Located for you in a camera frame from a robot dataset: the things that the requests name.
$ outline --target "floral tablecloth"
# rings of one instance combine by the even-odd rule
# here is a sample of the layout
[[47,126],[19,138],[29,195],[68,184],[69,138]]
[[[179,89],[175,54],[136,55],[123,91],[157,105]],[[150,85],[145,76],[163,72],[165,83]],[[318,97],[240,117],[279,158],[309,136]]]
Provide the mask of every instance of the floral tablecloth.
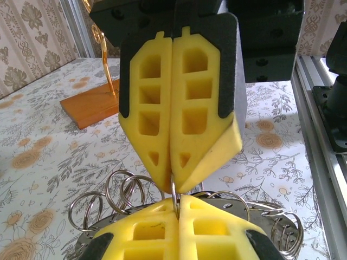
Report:
[[[110,60],[114,79],[119,60]],[[80,235],[67,209],[80,194],[103,191],[107,176],[147,172],[112,116],[78,130],[59,101],[106,83],[100,59],[77,59],[0,101],[0,259],[63,259]],[[244,149],[204,181],[245,199],[276,202],[304,228],[299,259],[329,259],[290,82],[247,85]],[[121,177],[110,184],[119,194]],[[158,200],[155,188],[147,202]],[[73,217],[82,224],[86,202]],[[110,213],[105,206],[103,216]]]

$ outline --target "yellow foam block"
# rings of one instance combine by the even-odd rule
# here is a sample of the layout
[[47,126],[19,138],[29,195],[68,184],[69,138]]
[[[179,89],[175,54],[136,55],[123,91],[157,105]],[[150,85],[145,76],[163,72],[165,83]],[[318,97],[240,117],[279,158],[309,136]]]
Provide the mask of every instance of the yellow foam block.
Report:
[[172,53],[171,169],[186,193],[235,156],[242,139],[233,112],[218,116],[220,51],[185,27]]
[[220,51],[184,27],[159,32],[130,63],[130,113],[120,124],[158,187],[186,193],[242,148],[235,112],[218,115]]
[[264,231],[192,196],[155,203],[100,230],[114,234],[102,260],[259,260],[245,234]]
[[130,113],[119,122],[153,181],[169,192],[172,39],[159,32],[130,63]]
[[178,259],[178,220],[172,200],[155,203],[100,230],[112,233],[102,260]]

